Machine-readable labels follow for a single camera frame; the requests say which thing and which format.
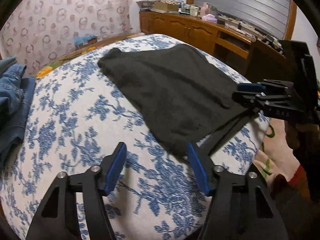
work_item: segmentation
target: black towel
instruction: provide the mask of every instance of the black towel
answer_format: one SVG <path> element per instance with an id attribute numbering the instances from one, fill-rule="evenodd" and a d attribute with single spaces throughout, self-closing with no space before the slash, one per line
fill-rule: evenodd
<path id="1" fill-rule="evenodd" d="M 236 83 L 186 44 L 140 52 L 113 48 L 98 66 L 176 156 L 186 154 L 186 143 L 209 134 L 207 145 L 216 149 L 252 116 L 232 100 Z"/>

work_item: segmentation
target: patterned curtain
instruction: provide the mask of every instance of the patterned curtain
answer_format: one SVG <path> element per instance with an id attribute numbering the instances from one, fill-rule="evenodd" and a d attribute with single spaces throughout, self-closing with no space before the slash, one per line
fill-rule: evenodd
<path id="1" fill-rule="evenodd" d="M 75 37 L 104 39 L 131 33 L 132 0 L 23 0 L 0 31 L 7 56 L 26 64 L 26 75 L 73 52 Z"/>

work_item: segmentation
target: cardboard box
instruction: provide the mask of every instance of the cardboard box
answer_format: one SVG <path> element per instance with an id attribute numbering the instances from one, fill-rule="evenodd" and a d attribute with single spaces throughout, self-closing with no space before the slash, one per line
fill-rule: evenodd
<path id="1" fill-rule="evenodd" d="M 178 4 L 169 4 L 164 2 L 155 2 L 153 6 L 154 10 L 166 11 L 166 12 L 177 12 L 179 9 Z"/>

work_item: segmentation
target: window frame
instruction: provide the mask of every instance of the window frame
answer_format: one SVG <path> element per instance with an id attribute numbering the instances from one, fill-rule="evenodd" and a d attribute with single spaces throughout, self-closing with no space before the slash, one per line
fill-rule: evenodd
<path id="1" fill-rule="evenodd" d="M 186 2 L 187 4 L 193 4 L 194 0 L 186 0 Z M 288 15 L 286 28 L 284 31 L 283 40 L 291 40 L 294 25 L 296 23 L 296 16 L 297 16 L 297 5 L 293 0 L 290 0 L 289 15 Z"/>

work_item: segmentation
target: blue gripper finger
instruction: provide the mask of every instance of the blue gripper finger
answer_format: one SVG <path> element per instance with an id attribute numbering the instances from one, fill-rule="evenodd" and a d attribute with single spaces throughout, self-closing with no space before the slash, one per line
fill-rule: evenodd
<path id="1" fill-rule="evenodd" d="M 261 84 L 239 83 L 237 90 L 242 92 L 261 93 L 265 91 L 265 87 Z"/>
<path id="2" fill-rule="evenodd" d="M 187 156 L 190 162 L 190 166 L 195 174 L 200 191 L 202 191 L 206 196 L 210 196 L 211 190 L 208 183 L 208 174 L 204 170 L 198 158 L 197 152 L 195 151 L 191 143 L 188 144 Z"/>
<path id="3" fill-rule="evenodd" d="M 127 158 L 127 146 L 125 145 L 125 143 L 118 144 L 117 148 L 112 154 L 112 158 L 113 161 L 105 177 L 106 186 L 104 188 L 104 191 L 107 193 L 107 195 L 109 195 L 115 189 L 116 183 L 119 179 L 120 173 Z"/>

